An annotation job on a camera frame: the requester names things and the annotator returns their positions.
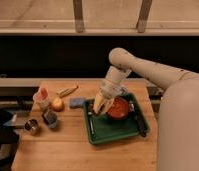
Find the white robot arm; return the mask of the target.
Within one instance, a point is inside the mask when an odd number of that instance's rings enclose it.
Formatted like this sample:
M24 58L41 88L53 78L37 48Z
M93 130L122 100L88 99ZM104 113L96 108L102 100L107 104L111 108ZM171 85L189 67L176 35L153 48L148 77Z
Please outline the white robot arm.
M95 96L103 114L134 72L164 90L157 137L157 171L199 171L199 73L138 58L123 48L109 53L111 66Z

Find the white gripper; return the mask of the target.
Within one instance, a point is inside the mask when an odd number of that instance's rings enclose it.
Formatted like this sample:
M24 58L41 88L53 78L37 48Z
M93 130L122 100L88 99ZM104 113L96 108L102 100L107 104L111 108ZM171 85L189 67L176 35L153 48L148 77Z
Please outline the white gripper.
M94 100L93 110L96 114L99 114L101 105L107 103L106 99L115 98L121 93L121 86L104 79L100 85L100 92L102 95L98 93Z

